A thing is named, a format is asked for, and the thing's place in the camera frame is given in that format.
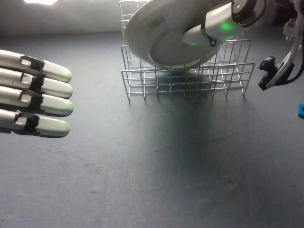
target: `gray table surface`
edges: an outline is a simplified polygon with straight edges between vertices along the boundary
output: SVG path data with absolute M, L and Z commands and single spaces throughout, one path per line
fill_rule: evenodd
M 246 37 L 249 62 L 289 52 L 282 28 Z M 256 67 L 245 98 L 129 104 L 121 44 L 119 33 L 0 42 L 69 68 L 75 105 L 66 138 L 0 135 L 0 228 L 303 227 L 304 76 L 262 92 Z

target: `blue object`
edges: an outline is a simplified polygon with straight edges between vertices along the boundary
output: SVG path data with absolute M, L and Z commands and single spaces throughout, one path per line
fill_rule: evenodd
M 298 107 L 298 116 L 304 119 L 304 104 L 300 104 Z

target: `metal wire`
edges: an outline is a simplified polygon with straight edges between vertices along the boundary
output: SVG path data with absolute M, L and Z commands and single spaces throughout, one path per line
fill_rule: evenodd
M 147 2 L 148 0 L 120 1 L 123 35 L 131 16 Z M 228 40 L 210 61 L 204 63 L 201 59 L 195 69 L 186 69 L 184 66 L 180 70 L 171 67 L 164 70 L 137 59 L 123 45 L 122 78 L 128 101 L 131 101 L 131 95 L 142 95 L 146 100 L 147 94 L 156 94 L 159 99 L 160 94 L 168 93 L 173 98 L 174 94 L 181 93 L 186 98 L 188 93 L 193 92 L 200 99 L 201 93 L 205 91 L 211 92 L 212 97 L 220 91 L 228 97 L 231 90 L 240 91 L 244 96 L 255 67 L 254 63 L 246 63 L 250 46 L 249 39 Z

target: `robotic hand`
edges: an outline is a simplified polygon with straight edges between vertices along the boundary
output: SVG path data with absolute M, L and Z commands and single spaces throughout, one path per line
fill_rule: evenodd
M 263 16 L 266 11 L 267 0 L 229 0 L 209 11 L 206 15 L 205 24 L 192 28 L 184 33 L 183 42 L 205 42 L 206 37 L 210 45 L 216 45 L 217 41 L 225 41 L 236 37 L 239 33 L 250 28 Z M 258 12 L 258 4 L 263 3 L 263 8 Z M 304 51 L 300 71 L 292 79 L 288 79 L 293 68 L 295 59 L 300 47 L 304 47 L 304 1 L 294 0 L 294 8 L 298 13 L 297 19 L 291 19 L 285 24 L 284 34 L 287 40 L 294 39 L 291 52 L 279 64 L 275 64 L 273 56 L 263 60 L 259 68 L 266 71 L 259 86 L 262 90 L 273 86 L 283 86 L 297 80 L 304 72 Z
M 0 50 L 0 132 L 65 137 L 69 124 L 50 116 L 68 116 L 71 72 L 57 64 Z

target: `white plate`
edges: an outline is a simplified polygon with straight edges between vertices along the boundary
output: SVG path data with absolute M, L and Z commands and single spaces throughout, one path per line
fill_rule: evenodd
M 185 31 L 205 24 L 207 12 L 225 0 L 151 0 L 130 19 L 125 42 L 138 58 L 158 68 L 192 67 L 201 58 L 206 62 L 216 53 L 219 43 L 186 45 Z

